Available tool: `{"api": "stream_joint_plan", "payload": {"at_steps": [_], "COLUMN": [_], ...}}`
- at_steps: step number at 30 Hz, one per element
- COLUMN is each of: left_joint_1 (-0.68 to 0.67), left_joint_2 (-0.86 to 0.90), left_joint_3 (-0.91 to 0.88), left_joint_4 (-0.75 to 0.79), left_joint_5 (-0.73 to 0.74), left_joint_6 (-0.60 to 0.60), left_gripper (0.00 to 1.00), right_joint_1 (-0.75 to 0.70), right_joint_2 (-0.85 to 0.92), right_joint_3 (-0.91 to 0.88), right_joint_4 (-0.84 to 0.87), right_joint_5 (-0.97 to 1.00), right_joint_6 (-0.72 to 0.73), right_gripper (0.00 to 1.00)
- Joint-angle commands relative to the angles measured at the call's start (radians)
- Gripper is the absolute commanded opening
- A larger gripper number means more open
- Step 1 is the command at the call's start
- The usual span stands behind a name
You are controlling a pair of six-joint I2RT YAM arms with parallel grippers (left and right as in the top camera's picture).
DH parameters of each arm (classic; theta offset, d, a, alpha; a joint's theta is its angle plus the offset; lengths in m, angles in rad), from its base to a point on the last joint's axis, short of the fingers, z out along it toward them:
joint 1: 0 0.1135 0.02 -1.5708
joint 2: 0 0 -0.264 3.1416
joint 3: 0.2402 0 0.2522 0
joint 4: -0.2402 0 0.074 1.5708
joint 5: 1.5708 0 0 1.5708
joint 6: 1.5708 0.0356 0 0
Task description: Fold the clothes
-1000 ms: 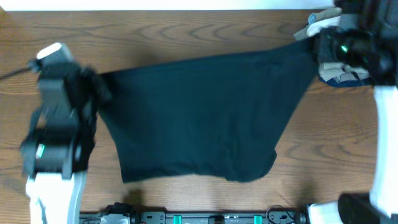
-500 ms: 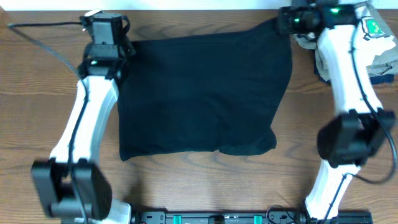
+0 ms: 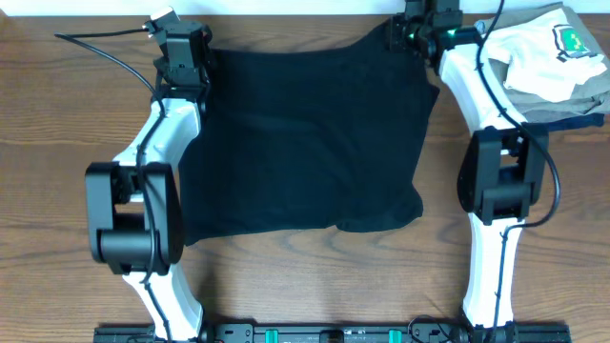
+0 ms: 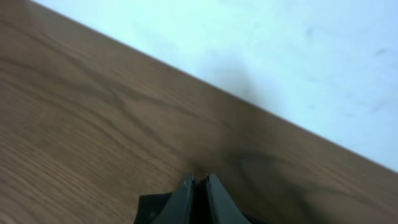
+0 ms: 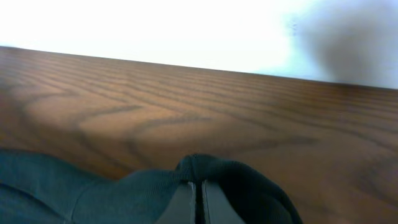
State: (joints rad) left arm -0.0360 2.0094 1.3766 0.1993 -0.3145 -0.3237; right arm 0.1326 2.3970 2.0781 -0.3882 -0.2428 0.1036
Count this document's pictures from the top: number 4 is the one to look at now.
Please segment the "black polo shirt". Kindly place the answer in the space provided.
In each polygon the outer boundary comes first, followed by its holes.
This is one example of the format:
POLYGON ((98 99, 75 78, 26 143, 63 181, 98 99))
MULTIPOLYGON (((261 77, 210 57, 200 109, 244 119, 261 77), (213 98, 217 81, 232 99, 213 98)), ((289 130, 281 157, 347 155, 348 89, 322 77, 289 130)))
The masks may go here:
MULTIPOLYGON (((173 192, 166 194, 141 195, 134 223, 152 224, 173 192)), ((242 213, 250 224, 263 224, 264 222, 242 213)), ((213 223, 206 189, 206 178, 196 183, 193 191, 192 214, 188 224, 216 224, 213 223)))

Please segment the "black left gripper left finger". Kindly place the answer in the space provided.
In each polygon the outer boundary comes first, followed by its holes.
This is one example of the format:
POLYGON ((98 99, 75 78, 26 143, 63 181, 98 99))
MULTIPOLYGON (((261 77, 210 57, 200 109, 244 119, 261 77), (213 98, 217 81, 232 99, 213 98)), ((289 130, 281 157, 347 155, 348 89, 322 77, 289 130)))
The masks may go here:
POLYGON ((152 224, 188 224, 192 214, 195 178, 186 175, 152 224))

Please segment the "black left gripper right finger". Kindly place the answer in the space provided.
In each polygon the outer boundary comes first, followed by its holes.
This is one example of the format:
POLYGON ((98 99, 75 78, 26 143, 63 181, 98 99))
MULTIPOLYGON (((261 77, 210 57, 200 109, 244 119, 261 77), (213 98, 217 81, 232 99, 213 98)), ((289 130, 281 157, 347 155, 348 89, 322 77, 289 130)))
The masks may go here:
POLYGON ((216 174, 207 175, 206 189, 213 223, 250 224, 249 220, 240 212, 216 174))

